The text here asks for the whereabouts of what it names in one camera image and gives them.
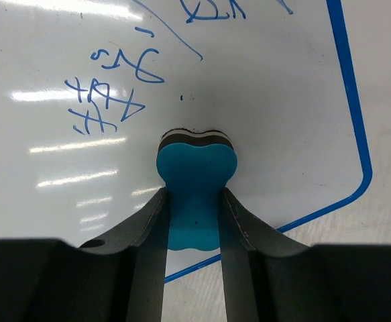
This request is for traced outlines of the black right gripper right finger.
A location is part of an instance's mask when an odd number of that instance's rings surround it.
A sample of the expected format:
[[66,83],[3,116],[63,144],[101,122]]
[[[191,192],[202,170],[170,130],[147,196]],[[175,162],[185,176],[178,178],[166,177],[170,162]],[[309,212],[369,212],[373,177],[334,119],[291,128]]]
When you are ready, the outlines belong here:
[[391,245],[306,246],[221,193],[228,321],[391,321]]

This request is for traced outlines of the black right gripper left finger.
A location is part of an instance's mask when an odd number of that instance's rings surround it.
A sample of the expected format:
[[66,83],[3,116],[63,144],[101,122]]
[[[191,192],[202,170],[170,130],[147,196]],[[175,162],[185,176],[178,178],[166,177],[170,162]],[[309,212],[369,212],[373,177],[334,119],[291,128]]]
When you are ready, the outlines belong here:
[[0,239],[0,321],[159,321],[167,257],[167,193],[74,247]]

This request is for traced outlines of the blue bone-shaped eraser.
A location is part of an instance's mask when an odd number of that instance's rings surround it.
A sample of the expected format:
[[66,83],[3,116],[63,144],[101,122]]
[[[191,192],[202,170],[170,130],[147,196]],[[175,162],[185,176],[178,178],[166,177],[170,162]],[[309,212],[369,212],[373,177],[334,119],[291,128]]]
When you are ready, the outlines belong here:
[[223,132],[171,129],[160,141],[156,168],[170,202],[168,248],[219,248],[219,197],[237,169],[237,154]]

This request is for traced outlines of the blue-framed whiteboard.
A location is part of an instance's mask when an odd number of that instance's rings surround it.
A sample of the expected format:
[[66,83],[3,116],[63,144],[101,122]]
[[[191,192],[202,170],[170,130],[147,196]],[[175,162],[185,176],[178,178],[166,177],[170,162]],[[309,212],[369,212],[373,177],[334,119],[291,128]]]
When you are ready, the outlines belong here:
[[340,1],[0,1],[0,244],[73,246],[164,186],[160,141],[227,138],[288,231],[372,179]]

